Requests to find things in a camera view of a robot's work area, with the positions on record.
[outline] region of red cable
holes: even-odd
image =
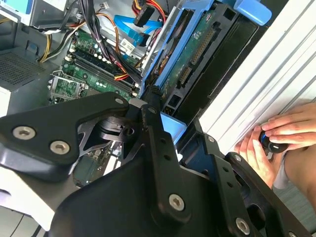
[[[128,77],[129,77],[129,75],[124,76],[124,77],[122,77],[122,78],[116,78],[115,80],[124,80],[124,79],[126,79],[126,78],[128,78]]]

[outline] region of blue plastic tab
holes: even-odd
[[[164,131],[171,134],[173,144],[176,145],[183,133],[187,130],[187,125],[163,112],[160,113],[160,116]]]
[[[12,9],[24,14],[30,14],[32,10],[33,0],[2,0]]]
[[[180,16],[182,14],[182,12],[186,9],[189,10],[194,10],[194,14],[190,19],[190,22],[188,23],[188,25],[186,26],[186,29],[182,35],[182,37],[180,38],[176,48],[174,49],[168,63],[166,64],[166,66],[164,67],[162,73],[160,74],[160,76],[157,78],[157,81],[155,82],[155,85],[159,86],[159,88],[162,87],[164,81],[166,80],[167,76],[169,75],[171,69],[173,68],[174,64],[176,63],[177,59],[179,58],[183,48],[185,47],[186,43],[188,42],[190,36],[192,35],[192,32],[194,31],[195,27],[197,26],[198,22],[201,19],[201,16],[203,15],[203,13],[207,10],[210,9],[210,7],[212,6],[214,0],[189,0],[186,1],[183,5],[181,10],[179,11],[174,23],[172,24],[171,29],[169,30],[169,33],[167,35],[167,37],[165,38],[160,50],[158,51],[153,63],[150,65],[149,70],[147,71],[147,73],[145,74],[145,76],[143,77],[142,80],[142,85],[140,88],[140,96],[144,93],[145,91],[145,81],[146,79],[149,77],[153,67],[155,66],[156,62],[159,60],[165,46],[167,45],[167,42],[170,38],[170,36],[172,35],[173,29],[176,27],[177,22],[180,19]]]
[[[257,0],[236,0],[234,9],[260,26],[272,17],[272,12]]]

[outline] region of motherboard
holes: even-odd
[[[137,59],[125,56],[126,61],[135,65]],[[127,101],[135,98],[139,85],[132,79],[117,81],[119,73],[101,54],[98,44],[85,31],[77,31],[73,36],[67,56],[60,70],[52,73],[48,88],[51,104],[82,98],[103,92],[115,92]]]
[[[130,65],[139,59],[124,55]],[[115,92],[129,101],[139,93],[139,85],[132,79],[115,80],[119,73],[101,54],[98,44],[85,31],[77,31],[71,41],[67,55],[59,70],[52,72],[49,81],[50,104],[58,104],[69,100],[103,92]],[[83,187],[104,175],[110,158],[119,160],[121,147],[110,142],[106,147],[90,151],[79,158],[74,169],[74,183]]]

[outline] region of mounting hole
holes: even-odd
[[[35,130],[31,127],[20,126],[13,130],[13,136],[21,140],[30,140],[35,137]]]
[[[55,154],[64,155],[70,151],[70,146],[64,141],[54,141],[50,144],[50,150]]]
[[[124,104],[124,101],[122,101],[121,99],[116,98],[115,101],[118,102],[121,105]]]
[[[163,157],[164,157],[166,160],[171,160],[171,157],[168,156],[168,155],[164,155]]]
[[[204,174],[204,175],[208,176],[208,170],[207,170],[207,169],[203,170],[203,171],[201,172],[201,174]]]
[[[156,113],[157,113],[156,110],[155,110],[153,107],[149,107],[148,110],[149,110],[150,112],[152,112],[153,114],[156,114]]]
[[[129,137],[129,136],[133,135],[134,132],[135,132],[135,130],[133,128],[128,127],[124,130],[123,134],[124,134],[124,136]]]

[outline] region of metal vent grille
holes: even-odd
[[[15,53],[9,52],[0,55],[0,81],[5,81],[12,86],[24,84],[31,76],[43,71],[45,69]]]

